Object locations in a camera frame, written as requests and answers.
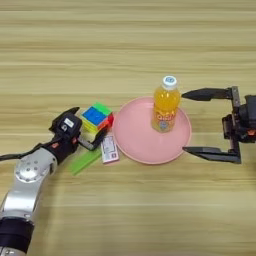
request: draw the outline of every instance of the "orange juice bottle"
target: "orange juice bottle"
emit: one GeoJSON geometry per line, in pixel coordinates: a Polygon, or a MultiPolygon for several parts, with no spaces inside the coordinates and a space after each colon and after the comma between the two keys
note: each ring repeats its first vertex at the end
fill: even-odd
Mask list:
{"type": "Polygon", "coordinates": [[[164,77],[162,86],[154,94],[152,127],[155,130],[162,133],[172,130],[180,99],[176,78],[164,77]]]}

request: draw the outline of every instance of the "orange liquid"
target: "orange liquid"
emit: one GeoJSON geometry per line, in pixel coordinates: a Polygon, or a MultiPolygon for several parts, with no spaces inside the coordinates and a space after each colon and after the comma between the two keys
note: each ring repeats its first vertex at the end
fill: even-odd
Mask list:
{"type": "Polygon", "coordinates": [[[175,124],[175,117],[181,95],[178,89],[165,90],[158,87],[154,94],[152,127],[159,132],[169,132],[175,124]]]}

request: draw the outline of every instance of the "wood grain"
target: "wood grain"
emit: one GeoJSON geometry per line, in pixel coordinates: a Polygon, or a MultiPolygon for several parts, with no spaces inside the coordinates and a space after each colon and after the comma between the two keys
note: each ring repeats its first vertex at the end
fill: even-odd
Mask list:
{"type": "MultiPolygon", "coordinates": [[[[256,93],[254,0],[2,0],[0,154],[47,141],[51,120],[95,100],[115,111],[174,74],[181,92],[239,85],[256,93]]],[[[183,100],[191,145],[223,149],[228,102],[183,100]]],[[[72,177],[68,159],[44,191],[29,256],[254,256],[256,160],[184,154],[152,167],[122,155],[72,177]]],[[[0,165],[0,196],[15,162],[0,165]]]]}

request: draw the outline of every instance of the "small card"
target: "small card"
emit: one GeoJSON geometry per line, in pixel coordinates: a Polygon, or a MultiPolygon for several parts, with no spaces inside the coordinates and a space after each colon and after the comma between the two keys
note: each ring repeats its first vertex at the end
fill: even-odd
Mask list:
{"type": "Polygon", "coordinates": [[[103,163],[111,163],[119,160],[118,150],[112,134],[107,135],[101,143],[103,163]]]}

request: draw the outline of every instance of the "cable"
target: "cable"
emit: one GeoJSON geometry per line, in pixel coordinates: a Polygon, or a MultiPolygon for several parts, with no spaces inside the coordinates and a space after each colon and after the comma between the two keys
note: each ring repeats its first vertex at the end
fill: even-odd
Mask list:
{"type": "Polygon", "coordinates": [[[0,156],[0,162],[1,161],[6,161],[6,160],[13,160],[13,159],[21,159],[27,155],[30,155],[32,153],[34,153],[36,150],[38,150],[39,148],[42,148],[42,147],[47,147],[51,144],[54,144],[56,142],[59,142],[61,140],[61,138],[57,138],[55,140],[52,140],[50,142],[47,142],[47,143],[39,143],[37,144],[33,149],[31,149],[30,151],[28,152],[25,152],[25,153],[20,153],[20,154],[7,154],[7,155],[2,155],[0,156]]]}

